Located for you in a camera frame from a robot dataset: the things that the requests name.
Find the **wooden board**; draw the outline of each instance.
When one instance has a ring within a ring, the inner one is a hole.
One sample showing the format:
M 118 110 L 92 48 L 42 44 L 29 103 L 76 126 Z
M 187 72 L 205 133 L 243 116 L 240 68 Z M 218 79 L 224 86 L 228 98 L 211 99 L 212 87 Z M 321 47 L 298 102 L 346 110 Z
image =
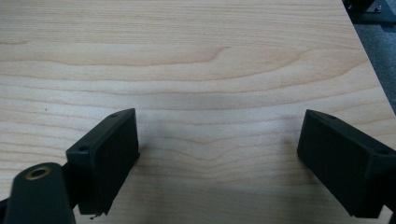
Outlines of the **wooden board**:
M 142 156 L 78 223 L 387 223 L 349 217 L 296 155 L 307 108 L 396 148 L 339 0 L 0 1 L 0 196 L 134 107 Z

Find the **black bracket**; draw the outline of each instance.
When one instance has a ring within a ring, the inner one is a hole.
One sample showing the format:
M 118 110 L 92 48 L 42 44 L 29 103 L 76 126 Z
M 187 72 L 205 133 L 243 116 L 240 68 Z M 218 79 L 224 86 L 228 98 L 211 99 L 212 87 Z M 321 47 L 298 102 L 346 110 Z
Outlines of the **black bracket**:
M 396 16 L 393 14 L 386 0 L 365 1 L 362 6 L 351 1 L 344 1 L 346 11 L 354 24 L 378 24 L 382 26 L 396 25 Z
M 83 215 L 107 214 L 139 155 L 134 109 L 114 113 L 66 151 L 63 167 L 19 173 L 0 202 L 0 223 L 75 223 L 77 204 Z
M 396 211 L 396 151 L 342 120 L 307 110 L 298 156 L 351 216 Z

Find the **dark floor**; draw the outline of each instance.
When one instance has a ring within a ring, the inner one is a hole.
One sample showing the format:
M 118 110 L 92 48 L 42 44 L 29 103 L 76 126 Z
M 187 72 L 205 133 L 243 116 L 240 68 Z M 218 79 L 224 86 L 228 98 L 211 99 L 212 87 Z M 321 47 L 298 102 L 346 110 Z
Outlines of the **dark floor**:
M 396 0 L 387 0 L 396 14 Z M 357 25 L 355 29 L 370 58 L 373 68 L 396 113 L 396 27 L 384 31 L 380 25 Z

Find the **wood grain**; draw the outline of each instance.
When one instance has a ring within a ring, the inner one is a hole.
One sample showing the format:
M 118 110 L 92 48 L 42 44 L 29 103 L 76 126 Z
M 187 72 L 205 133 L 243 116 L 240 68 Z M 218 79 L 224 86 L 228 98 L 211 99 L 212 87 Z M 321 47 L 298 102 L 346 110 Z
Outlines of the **wood grain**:
M 341 1 L 0 1 L 0 196 L 134 107 L 142 156 L 78 223 L 386 223 L 349 217 L 296 156 L 307 108 L 396 148 Z

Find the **small screw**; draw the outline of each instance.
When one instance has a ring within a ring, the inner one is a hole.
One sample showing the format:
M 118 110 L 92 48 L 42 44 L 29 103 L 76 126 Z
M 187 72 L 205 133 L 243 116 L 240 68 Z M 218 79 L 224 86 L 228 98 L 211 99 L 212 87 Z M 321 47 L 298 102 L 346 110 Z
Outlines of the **small screw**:
M 381 12 L 381 6 L 378 6 L 374 9 L 374 12 L 379 13 Z

